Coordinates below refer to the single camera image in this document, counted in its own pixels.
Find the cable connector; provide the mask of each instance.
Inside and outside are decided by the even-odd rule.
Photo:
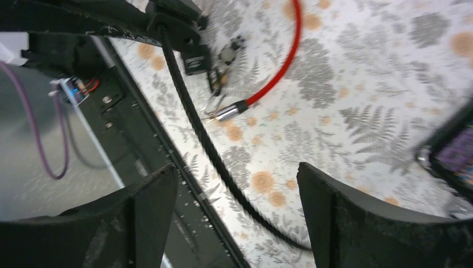
[[[233,117],[242,114],[248,110],[248,105],[245,100],[240,100],[235,102],[215,113],[214,119],[217,119],[220,122],[224,122],[232,119]]]
[[[212,69],[210,50],[206,45],[198,45],[192,52],[181,52],[186,75],[197,75]]]

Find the screw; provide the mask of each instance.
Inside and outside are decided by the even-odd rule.
[[[112,101],[112,98],[109,97],[109,96],[105,96],[105,97],[102,99],[102,101],[103,101],[104,103],[110,103],[110,102]]]

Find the black foam piece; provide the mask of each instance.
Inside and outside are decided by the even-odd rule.
[[[473,267],[473,220],[391,205],[308,163],[297,174],[317,268]]]
[[[178,171],[174,165],[55,217],[0,222],[2,267],[159,267]]]

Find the white patterned fabric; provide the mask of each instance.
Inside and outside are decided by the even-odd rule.
[[[144,9],[146,2],[134,1]],[[284,79],[250,110],[207,130],[240,188],[273,224],[309,244],[297,167],[412,210],[444,216],[450,194],[413,161],[416,146],[473,93],[472,0],[305,0],[303,35]],[[219,51],[238,34],[227,104],[259,90],[293,40],[289,0],[217,0],[204,40]],[[255,224],[220,181],[182,109],[160,48],[114,40],[252,267],[315,267]],[[204,76],[186,78],[196,106]]]

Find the metal panel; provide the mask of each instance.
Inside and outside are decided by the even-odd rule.
[[[28,92],[49,162],[63,165],[61,131],[49,80],[36,71],[15,68]],[[76,143],[89,162],[104,166],[92,139],[72,108],[67,110]],[[72,150],[69,171],[57,181],[44,172],[25,112],[15,88],[0,73],[0,221],[53,216],[118,189],[108,168],[84,166]]]

